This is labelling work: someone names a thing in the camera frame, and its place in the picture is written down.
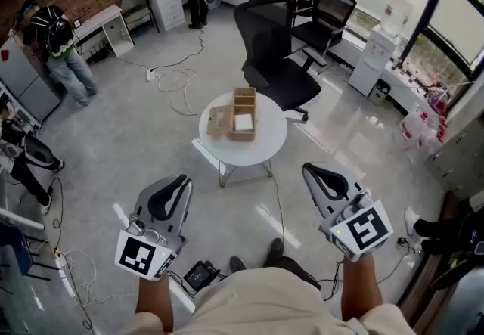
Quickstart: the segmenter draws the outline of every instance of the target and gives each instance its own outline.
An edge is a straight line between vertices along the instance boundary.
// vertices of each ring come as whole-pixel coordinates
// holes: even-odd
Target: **black electronic device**
[[[210,261],[199,261],[183,278],[192,290],[199,292],[204,287],[210,285],[219,273],[220,270],[215,269]]]

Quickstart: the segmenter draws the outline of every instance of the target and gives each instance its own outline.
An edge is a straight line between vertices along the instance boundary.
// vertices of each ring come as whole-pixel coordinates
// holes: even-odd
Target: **black t-shirt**
[[[25,45],[30,45],[32,41],[35,40],[42,48],[42,58],[44,60],[48,59],[48,51],[45,47],[47,28],[55,19],[62,15],[64,15],[64,11],[57,5],[42,7],[36,12],[32,20],[27,24],[26,29],[23,31],[23,43]]]

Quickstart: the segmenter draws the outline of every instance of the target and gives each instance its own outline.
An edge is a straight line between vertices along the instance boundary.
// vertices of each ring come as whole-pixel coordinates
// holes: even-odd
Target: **black window frame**
[[[479,13],[484,17],[484,5],[478,0],[467,0],[471,5],[477,9]],[[484,71],[484,58],[476,65],[473,70],[472,65],[462,57],[459,51],[447,40],[445,37],[439,34],[434,28],[431,27],[430,21],[437,8],[439,0],[428,0],[425,6],[422,16],[415,27],[411,38],[408,40],[408,44],[400,55],[399,67],[402,67],[405,59],[410,54],[412,48],[414,47],[418,36],[426,36],[438,49],[440,49],[444,55],[469,79],[470,82],[475,81],[481,73]],[[454,100],[451,102],[449,109],[453,107],[458,100],[464,95],[465,91],[468,90],[469,86],[460,90]]]

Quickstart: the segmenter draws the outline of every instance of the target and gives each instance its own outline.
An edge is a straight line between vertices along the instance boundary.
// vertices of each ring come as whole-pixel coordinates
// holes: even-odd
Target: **large plastic water bottle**
[[[414,108],[393,131],[395,143],[403,150],[413,147],[427,130],[427,112],[419,106]]]

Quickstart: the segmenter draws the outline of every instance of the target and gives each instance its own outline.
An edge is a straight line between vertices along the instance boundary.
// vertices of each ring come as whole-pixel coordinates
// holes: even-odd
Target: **black pants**
[[[455,250],[468,250],[471,234],[474,229],[481,229],[484,217],[483,210],[465,218],[457,217],[440,222],[427,222],[419,219],[414,229],[421,237],[432,238],[422,242],[422,249],[434,255],[452,253]]]
[[[209,6],[204,0],[188,0],[190,7],[191,24],[197,25],[206,21],[209,13]]]
[[[30,162],[26,157],[25,154],[22,153],[18,157],[15,158],[14,168],[10,173],[11,177],[20,183],[22,183],[26,189],[32,194],[37,197],[37,202],[41,205],[47,206],[48,205],[48,194],[47,191],[44,190],[42,185],[39,183],[37,178],[32,174],[27,164],[34,164]],[[50,166],[39,166],[43,169],[48,169],[50,171],[55,171],[59,169],[59,165],[61,161],[57,158],[54,158],[54,162]]]
[[[301,280],[306,281],[312,286],[318,288],[318,290],[321,290],[321,285],[319,285],[314,278],[310,277],[296,261],[290,259],[289,257],[282,256],[276,259],[271,259],[268,257],[265,261],[264,268],[286,269],[287,271],[295,274]]]

